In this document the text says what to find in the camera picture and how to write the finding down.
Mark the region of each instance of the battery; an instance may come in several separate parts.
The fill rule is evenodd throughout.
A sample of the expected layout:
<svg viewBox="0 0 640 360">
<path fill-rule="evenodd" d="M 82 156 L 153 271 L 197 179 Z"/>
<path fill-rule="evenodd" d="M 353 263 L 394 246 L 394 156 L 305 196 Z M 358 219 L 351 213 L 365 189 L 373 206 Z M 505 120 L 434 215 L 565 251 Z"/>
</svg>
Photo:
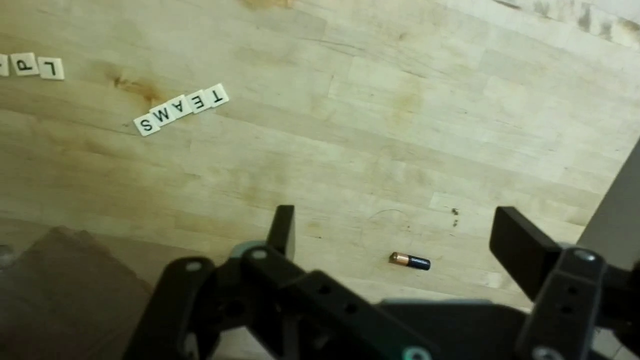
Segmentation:
<svg viewBox="0 0 640 360">
<path fill-rule="evenodd" d="M 409 269 L 421 269 L 421 271 L 431 271 L 433 269 L 433 263 L 428 258 L 400 255 L 400 252 L 392 252 L 388 257 L 388 261 L 394 263 L 394 264 L 400 264 L 400 267 L 409 267 Z"/>
</svg>

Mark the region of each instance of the black letter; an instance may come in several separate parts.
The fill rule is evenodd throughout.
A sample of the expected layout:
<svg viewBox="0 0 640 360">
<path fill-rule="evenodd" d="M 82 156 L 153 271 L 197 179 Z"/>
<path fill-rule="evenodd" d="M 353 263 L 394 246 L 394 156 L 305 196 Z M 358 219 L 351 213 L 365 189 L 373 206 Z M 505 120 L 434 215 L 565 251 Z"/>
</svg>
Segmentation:
<svg viewBox="0 0 640 360">
<path fill-rule="evenodd" d="M 30 69 L 24 61 L 18 61 L 18 63 L 17 63 L 17 69 L 18 69 L 20 72 L 35 71 L 35 69 Z"/>
<path fill-rule="evenodd" d="M 202 97 L 192 97 L 192 102 L 194 102 L 197 110 L 204 108 Z"/>
<path fill-rule="evenodd" d="M 216 92 L 216 90 L 212 90 L 212 94 L 216 97 L 216 105 L 225 101 L 225 99 L 221 99 L 221 97 L 218 97 L 218 92 Z"/>
<path fill-rule="evenodd" d="M 183 101 L 173 105 L 175 108 L 179 108 L 179 113 L 183 113 Z"/>
<path fill-rule="evenodd" d="M 153 113 L 153 116 L 157 116 L 158 123 L 166 123 L 168 120 L 168 108 L 158 108 L 157 113 Z"/>
<path fill-rule="evenodd" d="M 53 77 L 57 77 L 57 64 L 55 63 L 44 63 L 48 66 L 53 66 Z"/>
<path fill-rule="evenodd" d="M 143 120 L 140 127 L 144 129 L 144 132 L 150 132 L 154 130 L 153 123 L 150 120 Z"/>
</svg>

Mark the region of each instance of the black metal bracket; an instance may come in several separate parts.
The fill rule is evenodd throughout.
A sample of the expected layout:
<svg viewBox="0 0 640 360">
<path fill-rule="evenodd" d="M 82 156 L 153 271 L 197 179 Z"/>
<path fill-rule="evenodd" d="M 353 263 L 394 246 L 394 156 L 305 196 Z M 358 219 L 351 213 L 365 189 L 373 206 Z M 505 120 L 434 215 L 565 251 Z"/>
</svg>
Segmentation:
<svg viewBox="0 0 640 360">
<path fill-rule="evenodd" d="M 127 359 L 208 359 L 221 334 L 238 326 L 274 359 L 603 359 L 591 353 L 596 325 L 630 348 L 640 342 L 638 271 L 563 251 L 517 209 L 497 210 L 491 248 L 534 300 L 531 317 L 486 302 L 370 304 L 291 261 L 295 206 L 280 206 L 266 243 L 240 246 L 225 267 L 173 263 Z"/>
</svg>

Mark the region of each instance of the wooden surface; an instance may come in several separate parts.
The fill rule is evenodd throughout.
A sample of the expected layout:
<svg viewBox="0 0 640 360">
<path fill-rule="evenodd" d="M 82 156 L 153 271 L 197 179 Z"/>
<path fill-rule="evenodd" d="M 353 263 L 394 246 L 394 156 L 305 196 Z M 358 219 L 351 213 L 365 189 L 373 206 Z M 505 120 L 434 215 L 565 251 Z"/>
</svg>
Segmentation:
<svg viewBox="0 0 640 360">
<path fill-rule="evenodd" d="M 222 263 L 289 203 L 296 263 L 370 300 L 526 308 L 489 252 L 493 213 L 578 241 L 640 134 L 635 16 L 617 41 L 534 3 L 7 3 L 0 53 L 61 56 L 67 83 L 0 78 L 0 216 L 120 238 L 140 269 L 123 238 Z M 231 105 L 136 134 L 216 83 Z"/>
</svg>

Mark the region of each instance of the screw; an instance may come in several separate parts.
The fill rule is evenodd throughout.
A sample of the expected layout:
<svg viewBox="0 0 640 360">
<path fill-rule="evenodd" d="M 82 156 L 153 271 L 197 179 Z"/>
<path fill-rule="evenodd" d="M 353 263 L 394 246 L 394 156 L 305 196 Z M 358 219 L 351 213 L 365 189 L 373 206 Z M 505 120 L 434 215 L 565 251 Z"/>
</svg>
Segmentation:
<svg viewBox="0 0 640 360">
<path fill-rule="evenodd" d="M 584 263 L 596 263 L 596 257 L 593 252 L 584 251 L 584 248 L 578 248 L 574 255 L 578 258 L 583 258 Z"/>
<path fill-rule="evenodd" d="M 252 252 L 252 258 L 254 261 L 265 261 L 265 258 L 269 258 L 269 255 L 266 255 L 266 251 L 259 248 L 259 251 Z"/>
<path fill-rule="evenodd" d="M 534 348 L 534 360 L 565 360 L 565 356 L 548 347 L 537 347 Z"/>
<path fill-rule="evenodd" d="M 200 269 L 202 269 L 200 263 L 187 263 L 187 267 L 185 267 L 185 271 L 188 271 L 188 273 L 199 273 Z"/>
<path fill-rule="evenodd" d="M 404 348 L 402 360 L 433 360 L 433 355 L 421 347 Z"/>
</svg>

